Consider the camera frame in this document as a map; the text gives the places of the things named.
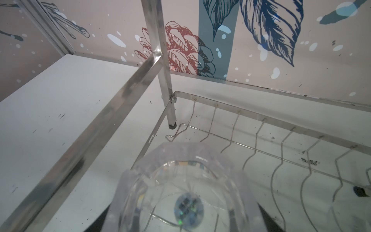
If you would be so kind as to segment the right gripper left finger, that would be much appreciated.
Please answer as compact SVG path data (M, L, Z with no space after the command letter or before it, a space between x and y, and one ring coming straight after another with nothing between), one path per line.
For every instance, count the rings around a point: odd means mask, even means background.
M100 216L84 232L101 232L105 218L111 205L100 214Z

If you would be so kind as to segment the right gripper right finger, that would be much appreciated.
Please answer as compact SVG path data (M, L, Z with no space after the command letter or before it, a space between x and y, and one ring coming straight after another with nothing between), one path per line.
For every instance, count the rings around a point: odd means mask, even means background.
M264 208L258 204L265 226L268 232L285 232L274 220L273 218L264 210Z

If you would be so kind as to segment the steel two-tier dish rack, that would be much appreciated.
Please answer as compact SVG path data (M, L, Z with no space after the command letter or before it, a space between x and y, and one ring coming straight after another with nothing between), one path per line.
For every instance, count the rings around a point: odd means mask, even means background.
M1 1L1 231L82 232L203 143L287 232L369 231L370 1Z

